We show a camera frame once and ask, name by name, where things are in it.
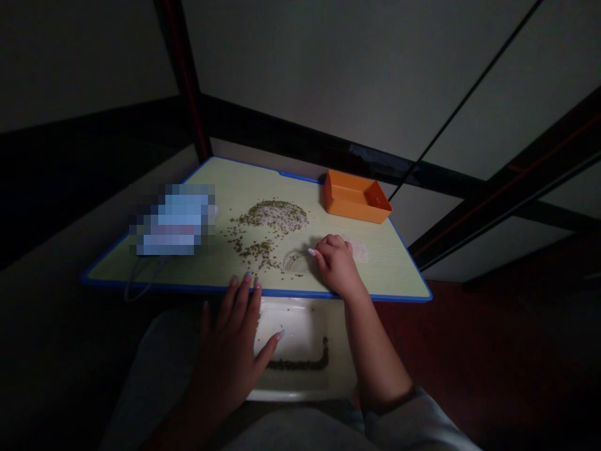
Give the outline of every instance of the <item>orange tray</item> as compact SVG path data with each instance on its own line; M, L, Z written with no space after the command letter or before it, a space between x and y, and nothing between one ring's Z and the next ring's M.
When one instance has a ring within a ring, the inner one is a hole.
M326 211L338 216L382 224L393 211L376 180L327 171Z

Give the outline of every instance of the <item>white plastic container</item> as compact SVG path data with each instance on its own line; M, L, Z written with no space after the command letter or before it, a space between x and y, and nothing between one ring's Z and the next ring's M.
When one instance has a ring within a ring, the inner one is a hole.
M340 299L262 298L255 337L257 354L267 340L285 329L272 361L319 361L327 338L328 364L323 370L267 369L250 393L250 401L299 402L346 398L357 383Z

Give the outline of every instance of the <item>brown floor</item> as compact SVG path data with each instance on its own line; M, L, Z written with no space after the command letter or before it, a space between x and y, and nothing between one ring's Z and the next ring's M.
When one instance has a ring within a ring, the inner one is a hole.
M562 448L566 434L582 436L598 349L573 353L586 338L582 322L566 314L571 306L428 284L434 298L426 304L376 309L409 374L460 429L485 449Z

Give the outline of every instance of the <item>table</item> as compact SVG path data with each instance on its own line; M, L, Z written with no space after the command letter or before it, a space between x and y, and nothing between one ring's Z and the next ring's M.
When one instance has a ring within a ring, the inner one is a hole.
M278 172L225 158L212 157L200 166L186 184L214 184L219 216L215 221L212 255L173 257L159 272L152 289L196 293L224 292L231 277L248 271L248 262L235 252L224 232L231 218L246 213L260 200L278 197L307 212L309 225L279 241L273 253L280 267L261 269L264 296L336 298L322 282L319 271L306 254L327 234L352 237L365 244L369 262L358 263L359 273L374 301L423 303L432 299L415 263L390 219L374 224L330 215L325 210L324 188L316 180ZM260 242L268 227L248 227L245 242ZM290 256L300 256L300 265L290 268ZM139 257L130 254L127 235L108 249L83 274L81 280L104 288L124 288ZM144 257L136 270L132 289L144 288L157 267L156 257ZM257 272L258 265L251 268Z

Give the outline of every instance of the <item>cable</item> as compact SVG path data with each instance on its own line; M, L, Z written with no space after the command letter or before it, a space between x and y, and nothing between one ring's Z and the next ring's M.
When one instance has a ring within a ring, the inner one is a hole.
M123 300L125 302L134 302L134 301L137 301L138 299L140 299L150 289L150 286L157 279L158 275L161 273L161 271L163 270L163 268L169 262L170 259L171 259L171 256L160 256L157 261L157 268L155 269L155 272L152 274L152 277L150 278L150 282L148 282L148 285L146 285L142 289L142 291L140 291L133 299L130 299L130 285L133 282L133 277L136 272L136 269L138 269L138 265L139 265L140 261L142 260L142 258L139 257L136 260L136 263L133 265L133 268L131 269L129 280L127 280L127 283L125 284L125 290L123 291Z

